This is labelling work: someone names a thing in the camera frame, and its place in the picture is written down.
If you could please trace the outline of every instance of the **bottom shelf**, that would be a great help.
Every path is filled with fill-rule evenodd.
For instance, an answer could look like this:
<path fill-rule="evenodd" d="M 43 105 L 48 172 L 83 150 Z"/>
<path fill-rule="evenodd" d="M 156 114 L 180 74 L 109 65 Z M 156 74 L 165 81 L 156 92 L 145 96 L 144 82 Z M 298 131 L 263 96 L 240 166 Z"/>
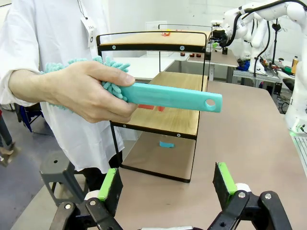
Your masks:
<path fill-rule="evenodd" d="M 160 141 L 174 144 L 160 147 Z M 196 141 L 143 132 L 122 163 L 123 168 L 189 182 Z"/>

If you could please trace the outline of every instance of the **teal chenille bristle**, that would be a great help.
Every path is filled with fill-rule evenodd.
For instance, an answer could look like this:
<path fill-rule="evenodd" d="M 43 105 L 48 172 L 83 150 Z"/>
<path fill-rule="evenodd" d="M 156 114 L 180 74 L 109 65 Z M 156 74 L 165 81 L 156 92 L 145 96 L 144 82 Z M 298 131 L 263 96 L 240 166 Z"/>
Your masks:
<path fill-rule="evenodd" d="M 87 61 L 87 59 L 86 58 L 75 58 L 75 59 L 68 61 L 68 64 L 71 65 L 71 64 L 73 64 L 77 61 Z M 101 56 L 96 56 L 96 57 L 93 58 L 93 61 L 98 61 L 99 63 L 101 63 L 105 66 L 117 68 L 117 69 L 120 69 L 121 71 L 124 71 L 126 73 L 128 72 L 128 67 L 130 66 L 130 64 L 123 64 L 123 63 L 118 63 L 116 61 L 111 61 L 111 59 L 109 57 L 106 57 L 106 61 L 103 62 Z M 67 66 L 62 65 L 61 63 L 47 63 L 45 71 L 41 71 L 41 74 L 58 71 L 58 70 L 66 68 Z M 122 99 L 124 101 L 128 100 L 125 96 L 123 96 L 121 94 L 121 89 L 116 84 L 106 82 L 106 81 L 101 82 L 101 84 L 102 84 L 102 86 L 104 87 L 105 90 L 109 91 L 111 94 L 113 94 L 117 98 Z M 56 107 L 58 107 L 60 109 L 64 109 L 64 110 L 68 109 L 63 105 L 57 105 L 57 104 L 51 104 L 51 103 L 50 103 L 50 105 L 56 106 Z"/>

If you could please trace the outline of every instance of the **teal handle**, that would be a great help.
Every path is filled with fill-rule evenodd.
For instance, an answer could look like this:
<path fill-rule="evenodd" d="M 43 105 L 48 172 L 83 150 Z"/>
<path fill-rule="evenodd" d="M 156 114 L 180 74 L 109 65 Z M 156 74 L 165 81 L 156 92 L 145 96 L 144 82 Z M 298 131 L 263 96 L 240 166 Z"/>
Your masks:
<path fill-rule="evenodd" d="M 187 90 L 161 85 L 134 83 L 131 86 L 120 86 L 123 96 L 128 102 L 148 104 L 178 109 L 190 109 L 219 113 L 222 109 L 221 94 Z M 208 105 L 207 100 L 213 100 L 215 105 Z"/>

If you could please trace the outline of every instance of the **white coat sleeve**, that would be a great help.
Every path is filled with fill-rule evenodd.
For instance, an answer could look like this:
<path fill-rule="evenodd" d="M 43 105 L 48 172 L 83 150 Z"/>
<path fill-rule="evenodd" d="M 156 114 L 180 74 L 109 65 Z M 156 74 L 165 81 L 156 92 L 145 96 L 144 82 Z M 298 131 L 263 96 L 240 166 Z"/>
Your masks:
<path fill-rule="evenodd" d="M 13 1 L 0 31 L 0 60 L 0 104 L 35 104 L 16 98 L 8 86 L 14 70 L 26 69 L 39 73 L 33 0 Z"/>

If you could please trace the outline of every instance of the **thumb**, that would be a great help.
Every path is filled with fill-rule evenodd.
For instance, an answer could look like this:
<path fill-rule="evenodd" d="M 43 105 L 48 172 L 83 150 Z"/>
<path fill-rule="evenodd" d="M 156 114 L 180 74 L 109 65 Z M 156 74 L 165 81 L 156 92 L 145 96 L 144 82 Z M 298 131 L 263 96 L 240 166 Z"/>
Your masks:
<path fill-rule="evenodd" d="M 130 86 L 135 82 L 135 78 L 117 68 L 105 66 L 96 61 L 88 62 L 87 75 L 100 81 L 108 81 L 120 86 Z"/>

